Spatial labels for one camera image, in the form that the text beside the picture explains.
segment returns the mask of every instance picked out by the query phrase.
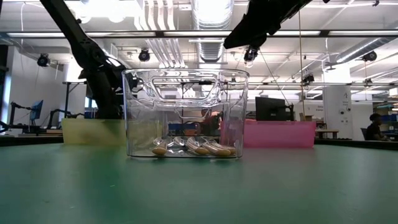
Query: camera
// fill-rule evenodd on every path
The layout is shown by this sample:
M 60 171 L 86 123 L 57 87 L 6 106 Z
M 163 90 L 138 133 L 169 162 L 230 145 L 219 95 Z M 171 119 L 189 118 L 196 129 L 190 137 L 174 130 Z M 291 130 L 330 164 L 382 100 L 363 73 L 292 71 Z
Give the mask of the camera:
M 254 48 L 252 46 L 248 46 L 248 48 L 246 49 L 246 53 L 244 54 L 244 64 L 247 68 L 251 68 L 253 66 L 253 61 L 254 59 L 256 59 L 257 55 L 258 55 L 258 49 Z
M 314 81 L 315 81 L 315 78 L 313 77 L 313 74 L 310 73 L 310 74 L 308 74 L 307 76 L 305 76 L 303 78 L 302 83 L 311 83 L 311 82 L 314 82 Z
M 150 54 L 148 49 L 141 49 L 140 54 L 138 55 L 138 59 L 141 62 L 147 62 L 150 59 Z
M 371 51 L 366 55 L 362 56 L 362 60 L 364 60 L 365 62 L 373 62 L 376 59 L 377 59 L 377 54 L 375 53 L 375 51 Z
M 51 61 L 48 54 L 40 54 L 39 59 L 37 59 L 37 65 L 40 67 L 48 67 L 50 63 Z

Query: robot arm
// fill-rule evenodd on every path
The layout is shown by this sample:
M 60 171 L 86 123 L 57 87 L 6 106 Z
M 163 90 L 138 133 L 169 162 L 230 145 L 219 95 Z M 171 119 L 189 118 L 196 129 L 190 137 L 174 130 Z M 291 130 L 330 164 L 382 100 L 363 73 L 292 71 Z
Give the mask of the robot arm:
M 99 119 L 120 119 L 122 110 L 115 91 L 121 84 L 121 63 L 113 64 L 99 45 L 89 38 L 63 0 L 40 0 L 43 7 L 63 32 L 77 64 L 83 69 L 79 78 L 87 79 L 98 105 Z
M 225 39 L 224 47 L 231 49 L 249 45 L 258 49 L 267 40 L 267 34 L 274 35 L 280 24 L 293 17 L 312 0 L 250 0 L 248 12 L 242 21 Z

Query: ceiling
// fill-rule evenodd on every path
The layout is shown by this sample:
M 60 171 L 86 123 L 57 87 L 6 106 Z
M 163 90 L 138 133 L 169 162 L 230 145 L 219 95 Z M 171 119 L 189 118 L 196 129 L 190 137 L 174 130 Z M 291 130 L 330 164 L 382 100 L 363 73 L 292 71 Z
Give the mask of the ceiling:
M 300 11 L 301 26 L 299 25 L 299 14 L 296 14 L 293 18 L 288 19 L 282 24 L 282 29 L 298 30 L 300 27 L 301 29 L 385 29 L 389 24 L 398 20 L 396 16 L 398 5 L 381 4 L 377 7 L 322 8 L 333 5 L 340 6 L 349 2 L 352 5 L 369 4 L 373 3 L 373 0 L 331 0 L 328 4 L 324 4 L 322 0 L 314 0 L 308 7 Z M 246 3 L 247 1 L 235 0 L 231 28 L 234 28 L 239 23 L 246 12 Z M 23 31 L 58 31 L 58 27 L 40 3 L 34 4 L 24 5 L 22 10 Z M 193 29 L 192 12 L 186 10 L 186 7 L 190 5 L 190 1 L 175 0 L 174 4 L 176 6 L 174 10 L 174 24 L 176 29 Z M 3 3 L 0 16 L 1 31 L 21 31 L 22 6 L 23 3 L 21 2 L 6 1 Z M 136 30 L 133 17 L 127 17 L 120 23 L 113 23 L 105 17 L 92 18 L 87 24 L 82 24 L 82 28 L 85 31 Z M 362 40 L 363 38 L 307 38 L 302 40 L 298 38 L 271 38 L 261 47 L 261 54 L 263 54 L 267 64 L 264 63 L 263 57 L 259 55 L 255 59 L 254 65 L 251 68 L 246 68 L 243 60 L 239 61 L 244 48 L 237 48 L 227 50 L 224 53 L 223 61 L 227 64 L 223 64 L 221 67 L 246 70 L 251 75 L 250 82 L 272 81 L 271 72 L 278 82 L 286 82 L 291 81 L 289 78 L 300 71 L 302 66 L 304 67 L 311 63 L 312 59 L 325 54 L 343 52 Z M 143 39 L 107 39 L 106 41 L 113 43 L 119 49 L 119 58 L 128 63 L 132 68 L 159 67 L 159 62 L 153 56 L 149 62 L 140 62 L 138 60 L 137 53 L 139 53 L 140 49 L 148 47 Z M 16 44 L 16 42 L 20 43 L 20 40 L 12 40 L 11 42 Z M 198 59 L 195 44 L 190 43 L 188 39 L 179 39 L 179 43 L 187 66 L 189 68 L 197 68 Z M 66 40 L 24 39 L 23 44 L 25 49 L 54 47 L 54 51 L 56 51 L 57 49 L 65 50 L 65 47 L 69 48 Z M 376 49 L 375 52 L 378 58 L 375 62 L 368 62 L 366 69 L 364 69 L 364 62 L 362 61 L 350 62 L 351 78 L 353 81 L 362 80 L 365 76 L 398 67 L 398 57 L 391 56 L 397 53 L 397 49 L 398 39 Z M 72 56 L 71 54 L 65 54 L 65 52 L 60 53 L 62 54 L 57 54 L 56 58 L 60 62 L 67 62 Z M 316 80 L 322 80 L 321 69 L 315 69 L 313 73 Z M 396 79 L 398 79 L 398 76 L 385 76 L 380 82 L 392 82 Z

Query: box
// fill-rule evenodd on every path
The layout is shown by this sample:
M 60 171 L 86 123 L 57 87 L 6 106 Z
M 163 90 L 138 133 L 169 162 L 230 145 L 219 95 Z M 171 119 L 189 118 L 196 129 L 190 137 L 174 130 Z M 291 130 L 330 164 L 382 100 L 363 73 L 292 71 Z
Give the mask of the box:
M 246 121 L 246 148 L 312 148 L 315 141 L 313 121 Z
M 248 78 L 249 74 L 240 70 L 124 71 L 127 154 L 242 156 Z M 221 128 L 234 134 L 220 144 L 215 139 Z
M 300 113 L 300 121 L 312 121 L 312 117 L 313 115 L 305 115 L 304 118 L 304 114 Z
M 125 128 L 123 120 L 62 119 L 65 144 L 126 146 Z

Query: chair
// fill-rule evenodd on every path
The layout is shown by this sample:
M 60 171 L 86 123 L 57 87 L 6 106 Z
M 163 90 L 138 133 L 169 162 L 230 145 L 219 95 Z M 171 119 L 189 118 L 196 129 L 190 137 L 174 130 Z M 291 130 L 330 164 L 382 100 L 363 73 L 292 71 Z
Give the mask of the chair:
M 361 131 L 362 131 L 362 134 L 363 134 L 363 139 L 364 140 L 366 140 L 366 131 L 367 131 L 368 129 L 366 129 L 366 128 L 361 128 Z

